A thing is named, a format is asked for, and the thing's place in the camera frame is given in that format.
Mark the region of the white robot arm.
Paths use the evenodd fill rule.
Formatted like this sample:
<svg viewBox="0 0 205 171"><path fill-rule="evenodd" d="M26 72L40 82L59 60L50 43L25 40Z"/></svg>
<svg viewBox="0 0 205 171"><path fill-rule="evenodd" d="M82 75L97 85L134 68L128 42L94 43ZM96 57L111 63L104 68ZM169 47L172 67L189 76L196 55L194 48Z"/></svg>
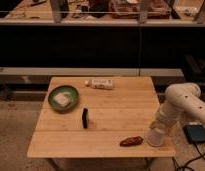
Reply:
<svg viewBox="0 0 205 171"><path fill-rule="evenodd" d="M171 84L164 95L165 101L158 108L150 131L169 132L183 112L205 125L205 102L200 99L201 89L197 84Z"/></svg>

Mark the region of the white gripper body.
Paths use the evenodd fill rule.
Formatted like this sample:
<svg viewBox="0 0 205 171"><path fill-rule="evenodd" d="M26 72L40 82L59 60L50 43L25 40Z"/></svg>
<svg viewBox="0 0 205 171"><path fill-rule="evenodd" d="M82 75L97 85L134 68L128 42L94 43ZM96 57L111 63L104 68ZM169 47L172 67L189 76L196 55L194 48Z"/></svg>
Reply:
<svg viewBox="0 0 205 171"><path fill-rule="evenodd" d="M167 134L171 132L172 127L175 125L178 119L178 115L168 115L164 113L162 110L158 110L156 113L156 121Z"/></svg>

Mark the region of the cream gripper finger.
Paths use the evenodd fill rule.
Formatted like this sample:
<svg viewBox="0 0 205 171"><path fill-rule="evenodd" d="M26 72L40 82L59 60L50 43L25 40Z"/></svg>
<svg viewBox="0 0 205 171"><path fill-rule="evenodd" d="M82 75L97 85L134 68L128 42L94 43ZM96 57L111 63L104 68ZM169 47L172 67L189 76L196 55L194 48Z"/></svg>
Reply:
<svg viewBox="0 0 205 171"><path fill-rule="evenodd" d="M156 122L156 121L153 121L153 122L150 124L149 128L150 128L150 129L154 129L156 126L157 126L157 122Z"/></svg>

